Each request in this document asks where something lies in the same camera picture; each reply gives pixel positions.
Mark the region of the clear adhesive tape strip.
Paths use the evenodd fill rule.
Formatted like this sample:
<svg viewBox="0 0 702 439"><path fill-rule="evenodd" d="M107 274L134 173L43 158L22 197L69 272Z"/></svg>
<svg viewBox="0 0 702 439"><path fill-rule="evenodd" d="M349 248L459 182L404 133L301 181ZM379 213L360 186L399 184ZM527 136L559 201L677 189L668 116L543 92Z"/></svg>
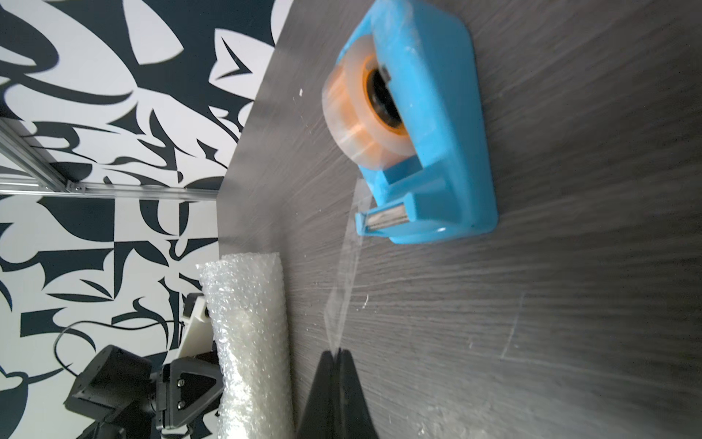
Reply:
<svg viewBox="0 0 702 439"><path fill-rule="evenodd" d="M356 214L370 209L373 197L364 179L356 181L339 261L336 280L325 304L324 322L329 350L333 356L341 348L347 312L362 250L363 236L356 231Z"/></svg>

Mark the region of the clear bubble wrap sheet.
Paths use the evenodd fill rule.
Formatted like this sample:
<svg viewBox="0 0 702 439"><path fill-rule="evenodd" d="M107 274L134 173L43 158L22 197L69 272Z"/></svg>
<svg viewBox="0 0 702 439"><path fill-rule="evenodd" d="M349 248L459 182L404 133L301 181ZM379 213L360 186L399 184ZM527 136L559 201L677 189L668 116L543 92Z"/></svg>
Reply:
<svg viewBox="0 0 702 439"><path fill-rule="evenodd" d="M287 307L279 254L229 254L199 265L224 390L220 438L292 438Z"/></svg>

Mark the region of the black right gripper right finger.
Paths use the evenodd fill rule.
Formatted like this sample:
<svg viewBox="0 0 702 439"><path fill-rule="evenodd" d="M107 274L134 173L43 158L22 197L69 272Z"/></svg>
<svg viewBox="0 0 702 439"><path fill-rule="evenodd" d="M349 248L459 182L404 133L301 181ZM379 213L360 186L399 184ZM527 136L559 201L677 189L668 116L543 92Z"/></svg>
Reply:
<svg viewBox="0 0 702 439"><path fill-rule="evenodd" d="M351 352L336 355L336 438L378 439Z"/></svg>

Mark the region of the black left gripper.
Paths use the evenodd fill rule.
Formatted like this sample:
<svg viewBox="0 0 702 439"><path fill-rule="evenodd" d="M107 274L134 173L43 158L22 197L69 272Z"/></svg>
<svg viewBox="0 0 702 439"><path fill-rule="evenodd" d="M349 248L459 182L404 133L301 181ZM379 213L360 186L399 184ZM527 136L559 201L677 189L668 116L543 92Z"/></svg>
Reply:
<svg viewBox="0 0 702 439"><path fill-rule="evenodd" d="M214 351L164 365L155 382L155 428L165 434L192 426L206 409L219 403L223 390Z"/></svg>

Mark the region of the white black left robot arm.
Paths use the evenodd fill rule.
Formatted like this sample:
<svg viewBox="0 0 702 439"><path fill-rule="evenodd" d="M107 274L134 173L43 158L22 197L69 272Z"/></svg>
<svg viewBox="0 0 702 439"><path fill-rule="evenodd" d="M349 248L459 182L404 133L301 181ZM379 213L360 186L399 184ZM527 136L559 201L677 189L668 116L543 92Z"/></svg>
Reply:
<svg viewBox="0 0 702 439"><path fill-rule="evenodd" d="M156 371L148 359L109 345L77 376L64 405L93 420L81 438L187 438L223 390L214 352Z"/></svg>

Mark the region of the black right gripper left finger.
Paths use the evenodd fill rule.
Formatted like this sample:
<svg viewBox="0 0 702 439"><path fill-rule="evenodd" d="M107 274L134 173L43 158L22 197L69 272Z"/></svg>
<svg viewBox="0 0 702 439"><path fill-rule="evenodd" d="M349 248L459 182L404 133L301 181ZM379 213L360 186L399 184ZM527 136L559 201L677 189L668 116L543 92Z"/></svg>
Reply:
<svg viewBox="0 0 702 439"><path fill-rule="evenodd" d="M336 406L338 406L338 367L331 351L324 351L296 437L298 439L333 439L336 437Z"/></svg>

